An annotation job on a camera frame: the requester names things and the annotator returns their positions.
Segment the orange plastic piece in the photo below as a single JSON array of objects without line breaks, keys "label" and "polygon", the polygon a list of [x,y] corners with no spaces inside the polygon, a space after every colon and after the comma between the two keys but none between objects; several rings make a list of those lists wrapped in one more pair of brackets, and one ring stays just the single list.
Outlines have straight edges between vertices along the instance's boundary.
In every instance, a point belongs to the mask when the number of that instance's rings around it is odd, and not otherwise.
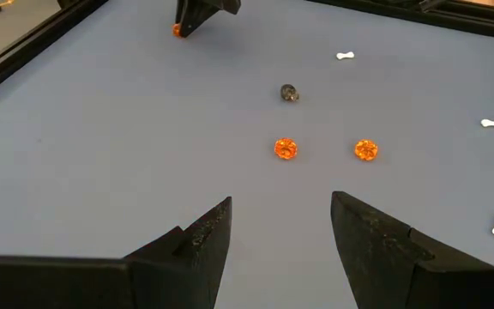
[{"label": "orange plastic piece", "polygon": [[172,34],[178,38],[182,38],[182,36],[180,36],[180,24],[172,25]]},{"label": "orange plastic piece", "polygon": [[378,146],[370,140],[361,140],[353,150],[354,154],[363,161],[375,160],[378,153]]},{"label": "orange plastic piece", "polygon": [[281,159],[290,160],[297,156],[297,144],[291,138],[281,138],[275,142],[274,152]]}]

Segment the blue-gray table surface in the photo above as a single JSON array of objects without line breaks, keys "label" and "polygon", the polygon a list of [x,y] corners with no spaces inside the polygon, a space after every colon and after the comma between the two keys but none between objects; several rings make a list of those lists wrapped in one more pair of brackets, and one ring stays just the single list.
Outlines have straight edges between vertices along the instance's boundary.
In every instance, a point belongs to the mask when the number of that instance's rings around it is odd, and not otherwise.
[{"label": "blue-gray table surface", "polygon": [[355,308],[340,190],[494,264],[494,38],[245,0],[177,39],[174,11],[110,0],[0,86],[0,254],[119,258],[232,196],[218,308]]}]

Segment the orange disc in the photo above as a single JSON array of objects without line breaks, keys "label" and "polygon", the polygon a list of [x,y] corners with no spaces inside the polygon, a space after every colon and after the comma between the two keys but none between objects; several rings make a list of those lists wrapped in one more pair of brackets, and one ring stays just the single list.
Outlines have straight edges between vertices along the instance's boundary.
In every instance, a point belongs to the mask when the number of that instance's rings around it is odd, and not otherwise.
[{"label": "orange disc", "polygon": [[274,152],[281,159],[290,160],[297,155],[297,144],[291,138],[281,138],[275,142]]},{"label": "orange disc", "polygon": [[180,36],[180,24],[172,25],[172,34],[178,38],[182,38],[182,36]]},{"label": "orange disc", "polygon": [[370,140],[361,140],[353,149],[354,154],[363,161],[375,160],[378,153],[378,146]]}]

